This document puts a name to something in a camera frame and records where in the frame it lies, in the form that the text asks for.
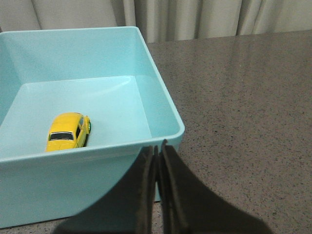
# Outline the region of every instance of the countertop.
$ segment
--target countertop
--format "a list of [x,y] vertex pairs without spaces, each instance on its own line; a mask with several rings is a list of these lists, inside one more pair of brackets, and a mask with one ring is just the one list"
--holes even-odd
[[[312,233],[312,31],[148,47],[184,121],[179,154],[195,175],[277,234]],[[51,233],[61,221],[0,234]]]

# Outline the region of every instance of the car windshield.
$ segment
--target car windshield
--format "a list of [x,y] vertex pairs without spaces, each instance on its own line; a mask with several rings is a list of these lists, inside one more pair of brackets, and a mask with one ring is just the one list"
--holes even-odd
[[71,132],[51,133],[49,140],[74,140],[74,136]]

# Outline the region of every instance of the toy car wheel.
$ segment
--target toy car wheel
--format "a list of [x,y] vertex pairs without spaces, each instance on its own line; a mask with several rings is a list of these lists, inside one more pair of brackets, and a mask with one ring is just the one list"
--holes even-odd
[[91,122],[89,121],[89,123],[88,123],[88,132],[90,133],[91,132]]

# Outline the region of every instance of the car window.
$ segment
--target car window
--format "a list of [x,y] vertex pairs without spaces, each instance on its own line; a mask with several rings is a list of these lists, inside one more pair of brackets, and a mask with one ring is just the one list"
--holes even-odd
[[80,123],[81,126],[83,126],[83,117],[81,117],[79,123]]
[[51,133],[49,140],[73,140],[74,136],[71,132]]
[[78,138],[79,134],[80,134],[80,128],[79,128],[79,126],[78,126],[78,127],[77,127],[77,130],[76,130],[76,137],[77,137],[77,138]]

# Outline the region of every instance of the yellow toy car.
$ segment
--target yellow toy car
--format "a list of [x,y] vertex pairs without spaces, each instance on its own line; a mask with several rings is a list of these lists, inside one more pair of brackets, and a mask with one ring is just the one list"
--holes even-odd
[[82,147],[90,131],[88,116],[74,112],[60,114],[51,125],[45,151]]

